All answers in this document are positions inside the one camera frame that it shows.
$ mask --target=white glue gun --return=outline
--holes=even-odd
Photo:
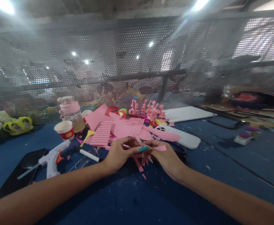
[[[41,159],[38,160],[38,163],[41,166],[47,164],[46,170],[46,179],[60,175],[60,172],[57,171],[57,164],[64,158],[61,157],[61,153],[67,149],[70,145],[70,140],[66,140],[59,144],[57,147],[49,151],[46,156],[42,156]]]

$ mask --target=teal painted fingernail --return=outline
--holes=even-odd
[[[145,150],[148,150],[148,146],[144,146],[144,147],[142,147],[142,148],[139,148],[139,152],[143,152],[143,151],[145,151]]]

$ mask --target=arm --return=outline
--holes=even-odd
[[[134,141],[130,137],[119,139],[112,143],[104,161],[37,182],[0,199],[0,225],[36,223],[75,194],[119,170],[128,157],[138,153]],[[124,150],[124,143],[133,148]]]
[[[188,168],[168,143],[151,140],[145,144],[152,147],[166,145],[167,150],[163,152],[153,148],[149,150],[165,172],[174,181],[196,192],[238,222],[274,224],[273,204]]]

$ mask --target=white phone case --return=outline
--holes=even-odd
[[[178,143],[187,148],[194,150],[194,149],[197,149],[197,147],[200,144],[200,139],[198,137],[188,134],[186,132],[180,131],[173,127],[161,124],[157,126],[156,129],[179,135],[181,139],[178,141]]]

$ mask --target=metal mesh fence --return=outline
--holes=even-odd
[[[165,109],[215,103],[224,86],[274,91],[274,15],[237,13],[0,28],[0,110],[59,120],[58,97],[81,110],[129,108],[156,100]]]

